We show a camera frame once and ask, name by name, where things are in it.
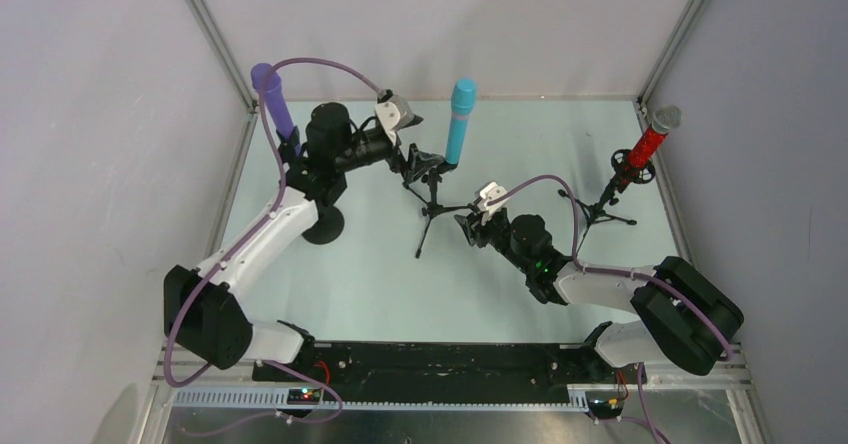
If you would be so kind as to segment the red glitter microphone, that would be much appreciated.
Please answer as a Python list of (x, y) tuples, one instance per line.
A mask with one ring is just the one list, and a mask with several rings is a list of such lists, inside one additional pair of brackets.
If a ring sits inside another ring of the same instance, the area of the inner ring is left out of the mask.
[(640, 136), (633, 146), (630, 154), (630, 163), (636, 165), (638, 161), (644, 162), (648, 158), (652, 160), (661, 144), (672, 130), (677, 129), (682, 123), (682, 110), (675, 105), (665, 105), (657, 108), (650, 120), (648, 128)]

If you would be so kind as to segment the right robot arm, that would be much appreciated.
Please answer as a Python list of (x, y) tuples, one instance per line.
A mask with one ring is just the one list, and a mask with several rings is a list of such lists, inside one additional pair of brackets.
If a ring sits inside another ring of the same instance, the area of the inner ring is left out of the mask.
[(743, 312), (683, 258), (639, 268), (578, 265), (555, 248), (539, 215), (470, 213), (456, 221), (470, 245), (491, 247), (518, 269), (538, 302), (636, 315), (629, 323), (601, 324), (587, 339), (610, 367), (668, 362), (705, 376), (732, 353), (727, 346), (744, 323)]

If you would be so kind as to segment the black tripod mic stand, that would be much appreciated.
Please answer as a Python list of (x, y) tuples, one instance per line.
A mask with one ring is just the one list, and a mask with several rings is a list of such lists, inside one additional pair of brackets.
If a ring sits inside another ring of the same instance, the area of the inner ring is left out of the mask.
[[(470, 204), (444, 205), (438, 200), (438, 189), (440, 183), (442, 182), (442, 175), (448, 172), (452, 172), (456, 168), (456, 164), (440, 163), (434, 167), (429, 168), (420, 177), (414, 177), (410, 172), (403, 175), (403, 187), (407, 191), (411, 192), (416, 198), (418, 198), (423, 203), (421, 214), (423, 217), (426, 218), (425, 227), (415, 251), (416, 259), (419, 259), (421, 257), (427, 234), (435, 218), (447, 213), (471, 209)], [(412, 184), (414, 182), (417, 182), (418, 180), (421, 180), (424, 184), (427, 185), (429, 191), (428, 198), (423, 197), (418, 191), (412, 188)]]

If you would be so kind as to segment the black shock-mount tripod stand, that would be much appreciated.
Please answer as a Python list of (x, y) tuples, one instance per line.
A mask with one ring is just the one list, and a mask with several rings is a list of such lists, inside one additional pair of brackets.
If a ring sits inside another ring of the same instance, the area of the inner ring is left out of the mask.
[(587, 226), (593, 224), (619, 221), (629, 226), (635, 226), (638, 221), (610, 214), (607, 206), (614, 206), (619, 202), (619, 194), (622, 194), (630, 184), (644, 185), (652, 182), (656, 177), (656, 169), (650, 158), (644, 162), (638, 161), (636, 165), (630, 163), (630, 149), (616, 150), (610, 158), (614, 171), (613, 176), (604, 188), (600, 198), (594, 204), (586, 204), (577, 200), (577, 204), (586, 219)]

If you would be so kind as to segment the black round-base mic stand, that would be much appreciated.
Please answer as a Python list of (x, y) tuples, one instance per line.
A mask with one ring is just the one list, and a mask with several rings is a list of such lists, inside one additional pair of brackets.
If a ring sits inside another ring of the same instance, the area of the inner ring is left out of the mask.
[(288, 138), (281, 133), (278, 136), (281, 138), (278, 153), (288, 165), (287, 186), (303, 193), (317, 209), (317, 222), (302, 237), (313, 245), (329, 244), (344, 230), (344, 216), (335, 203), (347, 188), (346, 178), (330, 164), (307, 155), (308, 146), (301, 142), (297, 126)]

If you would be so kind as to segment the blue microphone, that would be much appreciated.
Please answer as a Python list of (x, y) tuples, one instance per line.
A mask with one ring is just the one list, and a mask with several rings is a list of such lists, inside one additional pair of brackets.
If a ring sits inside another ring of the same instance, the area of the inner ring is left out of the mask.
[(465, 140), (470, 115), (477, 98), (477, 85), (473, 79), (459, 79), (453, 88), (450, 106), (451, 118), (445, 149), (445, 161), (457, 166)]

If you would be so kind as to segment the purple microphone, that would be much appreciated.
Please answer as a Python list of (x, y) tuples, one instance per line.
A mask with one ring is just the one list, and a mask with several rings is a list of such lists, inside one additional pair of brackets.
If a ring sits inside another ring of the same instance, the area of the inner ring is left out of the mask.
[(272, 65), (269, 63), (255, 64), (250, 76), (254, 90), (264, 98), (266, 111), (272, 118), (281, 140), (279, 153), (283, 161), (296, 160), (301, 155), (300, 133), (285, 100), (281, 77), (276, 71), (272, 72)]

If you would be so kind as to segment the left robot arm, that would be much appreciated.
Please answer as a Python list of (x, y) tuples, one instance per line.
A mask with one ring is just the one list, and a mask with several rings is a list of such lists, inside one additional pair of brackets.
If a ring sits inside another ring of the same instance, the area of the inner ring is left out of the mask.
[(166, 352), (181, 346), (218, 369), (243, 359), (295, 361), (308, 333), (291, 323), (249, 317), (243, 300), (297, 239), (323, 245), (340, 236), (345, 220), (336, 203), (347, 188), (349, 172), (385, 162), (411, 183), (441, 166), (438, 154), (402, 147), (400, 131), (422, 120), (398, 96), (380, 99), (360, 126), (341, 103), (315, 107), (305, 128), (276, 147), (282, 176), (259, 214), (230, 244), (201, 263), (177, 265), (166, 274)]

